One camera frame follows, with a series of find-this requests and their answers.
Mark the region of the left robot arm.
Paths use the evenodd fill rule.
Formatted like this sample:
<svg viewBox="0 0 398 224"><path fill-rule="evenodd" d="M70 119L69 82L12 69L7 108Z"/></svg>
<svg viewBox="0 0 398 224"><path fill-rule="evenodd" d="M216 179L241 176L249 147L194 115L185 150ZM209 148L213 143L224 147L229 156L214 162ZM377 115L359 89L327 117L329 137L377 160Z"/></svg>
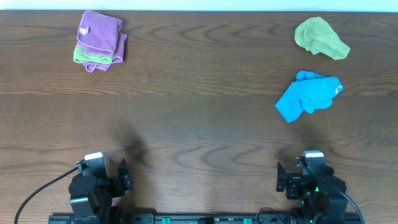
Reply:
<svg viewBox="0 0 398 224"><path fill-rule="evenodd" d="M126 214L113 199L122 197L132 189L132 179L126 161L118 166L116 177L108 177L102 157L84 160L77 164L79 174L69 185L70 205L74 223L127 223Z"/></svg>

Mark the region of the blue microfibre cloth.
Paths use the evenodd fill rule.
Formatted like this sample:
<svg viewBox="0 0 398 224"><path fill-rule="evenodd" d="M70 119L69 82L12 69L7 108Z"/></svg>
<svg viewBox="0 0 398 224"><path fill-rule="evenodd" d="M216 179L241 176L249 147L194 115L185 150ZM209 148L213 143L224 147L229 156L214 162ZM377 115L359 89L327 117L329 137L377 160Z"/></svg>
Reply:
<svg viewBox="0 0 398 224"><path fill-rule="evenodd" d="M333 98L344 90L337 77L328 77L311 71L301 70L296 74L296 81L275 104L276 109L291 123L305 111L308 114L315 110L329 108Z"/></svg>

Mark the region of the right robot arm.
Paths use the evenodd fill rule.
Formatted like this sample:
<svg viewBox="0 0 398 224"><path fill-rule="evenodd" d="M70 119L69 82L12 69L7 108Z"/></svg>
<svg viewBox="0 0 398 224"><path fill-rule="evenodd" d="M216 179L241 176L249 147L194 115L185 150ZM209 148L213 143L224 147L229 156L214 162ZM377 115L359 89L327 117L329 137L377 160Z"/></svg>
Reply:
<svg viewBox="0 0 398 224"><path fill-rule="evenodd" d="M346 184L334 176L333 168L322 162L300 162L302 171L288 173L277 164L276 191L287 199L300 200L284 223L344 223L348 200L342 195Z"/></svg>

